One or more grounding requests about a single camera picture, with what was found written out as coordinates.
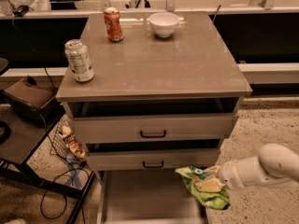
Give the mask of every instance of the white bowl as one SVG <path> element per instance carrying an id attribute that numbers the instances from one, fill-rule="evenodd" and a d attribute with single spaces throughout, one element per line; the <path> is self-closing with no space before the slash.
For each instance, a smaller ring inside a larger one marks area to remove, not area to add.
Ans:
<path id="1" fill-rule="evenodd" d="M 179 18 L 170 12 L 158 12 L 149 16 L 152 31 L 159 37 L 169 37 L 178 27 Z"/>

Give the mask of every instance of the white soda can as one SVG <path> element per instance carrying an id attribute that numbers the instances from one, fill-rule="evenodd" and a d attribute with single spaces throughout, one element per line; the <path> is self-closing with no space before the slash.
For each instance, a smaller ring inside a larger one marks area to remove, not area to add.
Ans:
<path id="1" fill-rule="evenodd" d="M 70 40 L 65 43 L 65 55 L 78 82 L 86 82 L 94 77 L 91 59 L 87 47 L 80 40 Z"/>

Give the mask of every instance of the gray countertop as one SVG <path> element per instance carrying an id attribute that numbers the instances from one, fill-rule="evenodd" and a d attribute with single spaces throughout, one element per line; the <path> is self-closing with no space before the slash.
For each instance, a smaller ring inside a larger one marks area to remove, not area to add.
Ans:
<path id="1" fill-rule="evenodd" d="M 107 38 L 103 13 L 92 14 L 81 40 L 94 78 L 78 83 L 67 69 L 61 102 L 236 97 L 251 88 L 205 12 L 176 12 L 179 27 L 168 38 L 150 29 L 151 12 L 121 14 L 124 39 Z"/>

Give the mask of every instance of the drawer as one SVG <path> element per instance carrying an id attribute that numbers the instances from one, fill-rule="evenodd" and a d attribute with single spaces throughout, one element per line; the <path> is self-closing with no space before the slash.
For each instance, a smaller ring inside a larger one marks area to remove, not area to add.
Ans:
<path id="1" fill-rule="evenodd" d="M 77 118 L 69 121 L 82 144 L 192 140 L 228 137 L 237 115 L 163 115 Z"/>
<path id="2" fill-rule="evenodd" d="M 87 145 L 86 161 L 93 171 L 176 168 L 214 165 L 219 140 Z"/>

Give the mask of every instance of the black table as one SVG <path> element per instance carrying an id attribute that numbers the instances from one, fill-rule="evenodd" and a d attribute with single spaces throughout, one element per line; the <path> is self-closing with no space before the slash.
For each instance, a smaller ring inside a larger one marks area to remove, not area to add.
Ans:
<path id="1" fill-rule="evenodd" d="M 0 120 L 9 125 L 11 134 L 10 137 L 0 145 L 0 176 L 77 199 L 77 203 L 67 222 L 74 223 L 92 187 L 95 174 L 90 174 L 83 189 L 75 189 L 38 176 L 27 164 L 30 157 L 42 144 L 63 114 L 64 110 L 62 108 L 55 110 L 50 115 L 50 119 L 47 120 L 46 127 L 37 126 L 35 123 L 23 119 L 11 108 L 3 114 Z M 12 164 L 19 172 L 6 168 L 7 164 Z"/>

